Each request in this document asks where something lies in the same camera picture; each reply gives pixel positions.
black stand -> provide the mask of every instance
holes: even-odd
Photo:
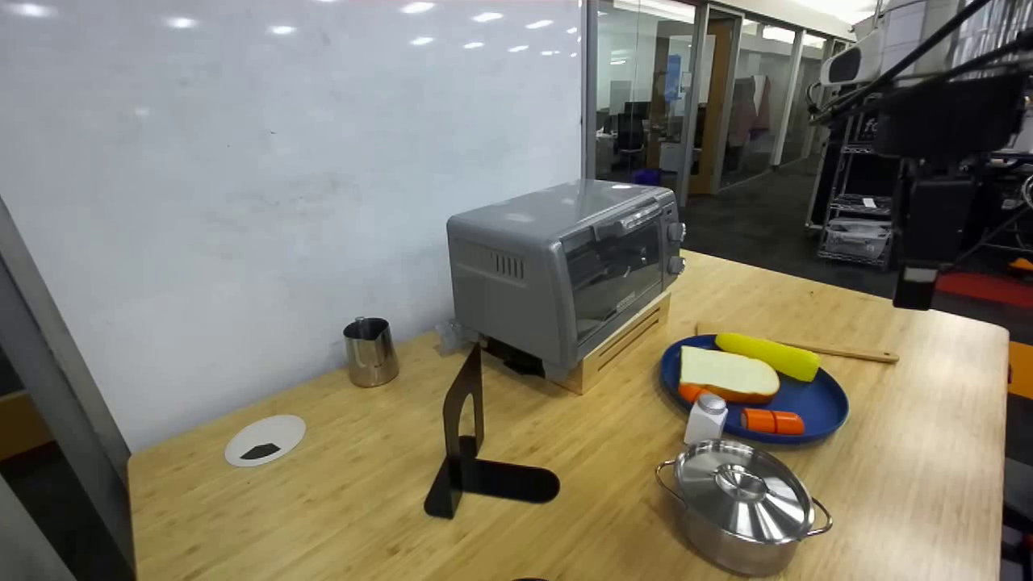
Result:
[[[460,434],[460,420],[466,400],[475,400],[475,434]],[[431,485],[422,510],[431,517],[451,519],[460,497],[488,495],[488,497],[512,497],[522,503],[549,503],[560,495],[560,477],[547,469],[526,466],[500,466],[482,461],[486,441],[486,386],[482,386],[482,349],[466,357],[460,377],[451,381],[442,405],[445,424],[445,461]]]

metal cup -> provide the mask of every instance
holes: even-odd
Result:
[[[399,377],[388,319],[354,319],[347,325],[349,377],[353,383],[374,386]]]

